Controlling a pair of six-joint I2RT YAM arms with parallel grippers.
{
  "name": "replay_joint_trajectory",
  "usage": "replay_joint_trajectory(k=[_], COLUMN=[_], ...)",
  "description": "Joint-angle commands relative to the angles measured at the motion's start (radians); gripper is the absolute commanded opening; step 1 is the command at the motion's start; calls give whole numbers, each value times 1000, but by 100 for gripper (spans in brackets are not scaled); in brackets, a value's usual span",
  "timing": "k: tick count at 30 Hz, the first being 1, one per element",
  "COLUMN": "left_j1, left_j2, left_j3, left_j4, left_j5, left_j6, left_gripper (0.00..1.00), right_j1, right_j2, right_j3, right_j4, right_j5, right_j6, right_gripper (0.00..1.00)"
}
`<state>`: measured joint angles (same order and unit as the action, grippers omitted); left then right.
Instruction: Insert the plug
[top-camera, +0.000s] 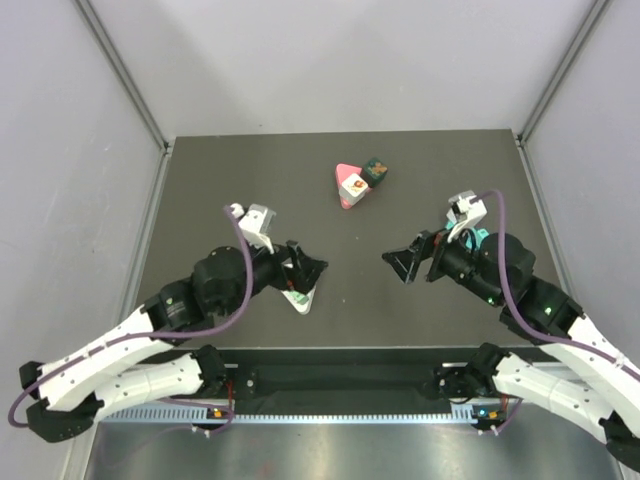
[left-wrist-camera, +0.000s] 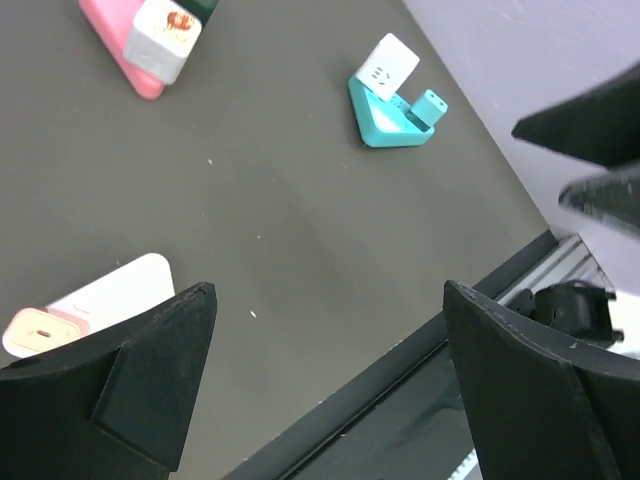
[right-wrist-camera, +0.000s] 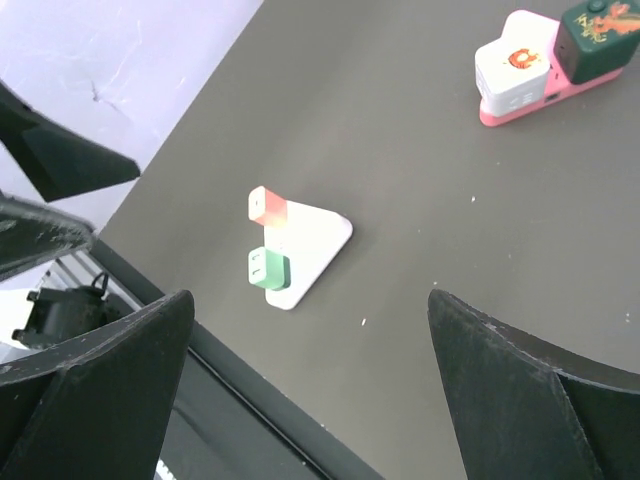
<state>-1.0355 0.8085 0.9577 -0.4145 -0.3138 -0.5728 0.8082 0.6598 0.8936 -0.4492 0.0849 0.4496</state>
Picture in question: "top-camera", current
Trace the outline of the white triangular power strip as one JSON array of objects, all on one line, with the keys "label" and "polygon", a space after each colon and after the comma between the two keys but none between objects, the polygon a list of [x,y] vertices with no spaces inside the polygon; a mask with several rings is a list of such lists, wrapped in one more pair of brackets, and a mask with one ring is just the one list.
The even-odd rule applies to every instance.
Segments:
[{"label": "white triangular power strip", "polygon": [[306,294],[297,291],[281,291],[281,294],[300,315],[307,315],[311,310],[315,292],[316,288]]}]

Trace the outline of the teal triangular power strip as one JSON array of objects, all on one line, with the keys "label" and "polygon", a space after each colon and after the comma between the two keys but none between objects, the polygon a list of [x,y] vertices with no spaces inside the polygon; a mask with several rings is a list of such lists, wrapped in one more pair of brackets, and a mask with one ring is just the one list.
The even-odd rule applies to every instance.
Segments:
[{"label": "teal triangular power strip", "polygon": [[[455,222],[448,219],[445,224],[445,229],[449,232],[453,230],[454,226]],[[457,240],[460,241],[468,250],[475,251],[481,246],[484,239],[489,236],[489,232],[484,227],[478,225],[478,223],[471,223],[468,227],[468,230],[465,230],[457,236]],[[446,242],[450,244],[452,243],[452,240],[449,239],[448,232],[444,237]]]}]

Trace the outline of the dark green cube adapter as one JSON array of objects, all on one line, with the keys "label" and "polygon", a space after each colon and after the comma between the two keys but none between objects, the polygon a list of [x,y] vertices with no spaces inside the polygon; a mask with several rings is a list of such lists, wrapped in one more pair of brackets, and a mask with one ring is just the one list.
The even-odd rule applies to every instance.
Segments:
[{"label": "dark green cube adapter", "polygon": [[375,189],[386,177],[388,167],[378,158],[371,158],[361,169],[360,176],[368,187]]}]

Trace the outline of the white tiger cube adapter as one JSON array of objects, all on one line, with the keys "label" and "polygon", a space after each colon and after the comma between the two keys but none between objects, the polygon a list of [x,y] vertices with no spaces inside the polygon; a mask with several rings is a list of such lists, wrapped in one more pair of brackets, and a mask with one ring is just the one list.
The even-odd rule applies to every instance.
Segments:
[{"label": "white tiger cube adapter", "polygon": [[353,173],[339,184],[339,196],[344,209],[350,209],[364,198],[369,191],[367,183],[357,173]]}]

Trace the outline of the pink triangular power strip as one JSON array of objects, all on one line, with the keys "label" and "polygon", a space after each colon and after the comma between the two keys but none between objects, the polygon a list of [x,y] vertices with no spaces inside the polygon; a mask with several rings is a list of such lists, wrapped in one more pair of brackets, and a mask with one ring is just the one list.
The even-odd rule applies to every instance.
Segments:
[{"label": "pink triangular power strip", "polygon": [[339,163],[335,168],[336,185],[340,205],[348,210],[361,201],[370,191],[368,183],[361,176],[362,168]]}]

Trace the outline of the mint green cube charger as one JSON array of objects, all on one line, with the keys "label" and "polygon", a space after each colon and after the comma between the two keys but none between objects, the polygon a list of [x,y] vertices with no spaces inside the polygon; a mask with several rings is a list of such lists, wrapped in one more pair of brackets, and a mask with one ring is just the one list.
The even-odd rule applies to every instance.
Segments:
[{"label": "mint green cube charger", "polygon": [[304,307],[310,304],[311,298],[308,295],[302,294],[297,291],[291,292],[291,298],[295,305]]}]

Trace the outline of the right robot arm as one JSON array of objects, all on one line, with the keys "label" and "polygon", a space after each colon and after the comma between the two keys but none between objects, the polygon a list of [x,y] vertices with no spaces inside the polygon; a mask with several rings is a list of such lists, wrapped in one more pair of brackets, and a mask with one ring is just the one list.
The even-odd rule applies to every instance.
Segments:
[{"label": "right robot arm", "polygon": [[499,320],[574,372],[579,383],[534,367],[517,354],[484,343],[469,362],[441,369],[436,378],[450,396],[507,396],[533,403],[582,428],[621,464],[639,468],[639,369],[598,330],[560,287],[534,274],[535,256],[512,235],[481,242],[448,241],[447,230],[423,231],[406,248],[382,259],[406,284],[423,261],[425,277],[443,277],[501,310]]}]

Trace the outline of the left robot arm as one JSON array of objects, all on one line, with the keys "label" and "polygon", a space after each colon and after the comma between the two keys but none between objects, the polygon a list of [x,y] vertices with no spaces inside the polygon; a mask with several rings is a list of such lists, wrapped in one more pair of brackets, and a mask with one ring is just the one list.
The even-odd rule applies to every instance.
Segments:
[{"label": "left robot arm", "polygon": [[78,351],[19,369],[33,398],[25,422],[49,443],[74,438],[103,418],[165,397],[216,396],[226,387],[221,355],[213,346],[165,365],[140,368],[148,358],[198,336],[212,336],[243,315],[266,288],[308,294],[327,269],[295,241],[273,248],[223,246],[198,261],[190,276],[165,285],[116,327]]}]

